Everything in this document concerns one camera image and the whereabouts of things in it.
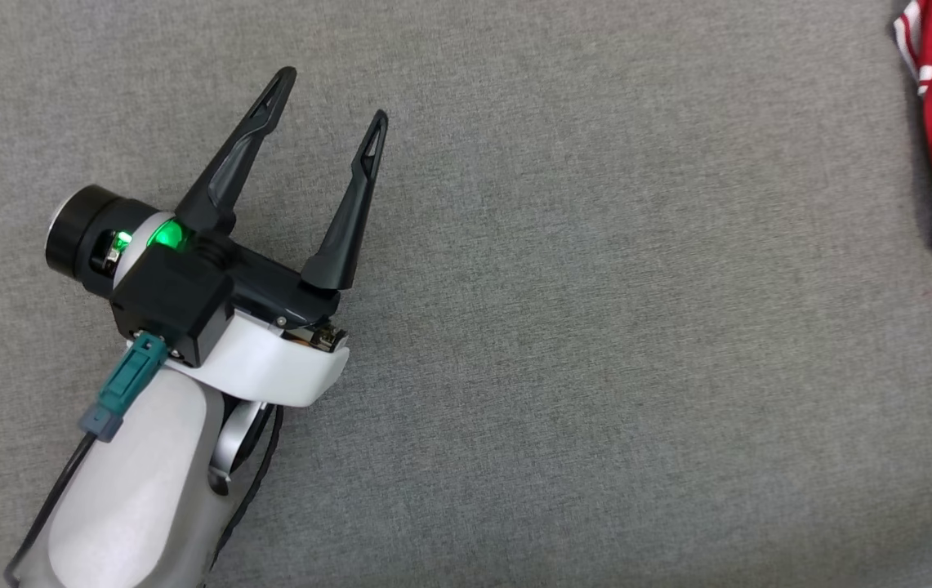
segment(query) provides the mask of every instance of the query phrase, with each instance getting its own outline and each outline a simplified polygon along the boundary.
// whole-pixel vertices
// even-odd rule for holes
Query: black cable
[[[19,588],[19,580],[15,577],[15,568],[26,556],[26,551],[29,551],[29,548],[33,547],[33,543],[36,542],[37,536],[41,535],[41,529],[44,529],[44,524],[48,522],[48,517],[51,517],[51,512],[55,510],[59,498],[63,495],[63,491],[66,490],[67,485],[70,484],[70,480],[73,479],[74,472],[77,472],[77,468],[80,468],[81,461],[84,461],[85,455],[88,455],[88,450],[91,449],[91,444],[95,442],[96,433],[87,433],[84,435],[84,439],[81,439],[81,443],[78,444],[77,449],[74,450],[74,454],[70,455],[69,461],[66,462],[66,467],[63,468],[62,473],[56,478],[56,483],[52,485],[51,492],[48,493],[48,498],[44,499],[44,505],[41,506],[41,510],[37,511],[37,517],[33,518],[33,524],[29,525],[29,531],[26,532],[26,537],[22,540],[22,545],[19,545],[18,551],[11,557],[9,565],[5,566],[5,582],[11,588]]]
[[[273,430],[270,432],[270,442],[266,446],[266,453],[263,455],[263,461],[259,465],[259,471],[256,472],[256,478],[252,480],[252,485],[248,488],[247,494],[244,495],[244,500],[241,501],[241,506],[237,507],[237,511],[234,513],[234,517],[230,519],[230,524],[226,525],[226,529],[223,529],[222,537],[219,538],[219,545],[215,548],[215,557],[212,558],[212,567],[215,567],[215,562],[219,559],[219,551],[222,551],[222,548],[225,547],[226,542],[230,540],[230,537],[234,535],[234,528],[238,523],[241,522],[241,519],[244,518],[244,513],[248,511],[248,505],[252,503],[254,497],[259,492],[259,487],[263,483],[263,477],[266,476],[266,472],[269,469],[270,462],[273,459],[273,454],[276,452],[276,443],[280,439],[280,426],[283,425],[283,406],[276,407],[276,410],[273,411]]]

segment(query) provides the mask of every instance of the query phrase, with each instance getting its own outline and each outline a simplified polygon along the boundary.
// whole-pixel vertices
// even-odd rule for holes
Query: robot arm
[[[385,113],[301,273],[230,239],[294,81],[293,68],[278,71],[174,212],[88,186],[52,219],[48,265],[107,298],[132,349],[82,418],[85,442],[6,569],[11,586],[196,587],[259,487],[283,406],[309,406],[345,367],[346,332],[331,317],[353,284]],[[149,341],[155,364],[129,359]],[[241,465],[271,414],[252,477]]]

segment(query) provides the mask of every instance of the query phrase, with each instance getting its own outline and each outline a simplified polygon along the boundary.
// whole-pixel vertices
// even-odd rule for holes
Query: gray fabric
[[[214,586],[932,583],[932,178],[899,1],[0,0],[0,569],[122,349],[47,270],[279,66],[297,267],[390,112],[341,381]]]

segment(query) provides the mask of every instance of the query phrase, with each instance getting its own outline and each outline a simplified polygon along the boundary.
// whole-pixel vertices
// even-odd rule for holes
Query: teal connector
[[[125,413],[153,380],[164,360],[167,360],[167,345],[160,338],[142,332],[107,377],[99,391],[99,401],[81,417],[81,429],[95,433],[101,442],[113,439]]]

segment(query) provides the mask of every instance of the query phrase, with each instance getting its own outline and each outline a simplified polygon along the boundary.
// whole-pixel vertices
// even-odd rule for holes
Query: glowing green led
[[[128,231],[118,231],[118,234],[114,235],[114,249],[118,251],[125,250],[130,242],[132,242],[132,235]]]
[[[182,243],[182,227],[175,219],[166,220],[163,225],[157,227],[153,234],[149,236],[149,241],[145,242],[147,246],[154,243],[162,244],[164,247],[178,249]]]

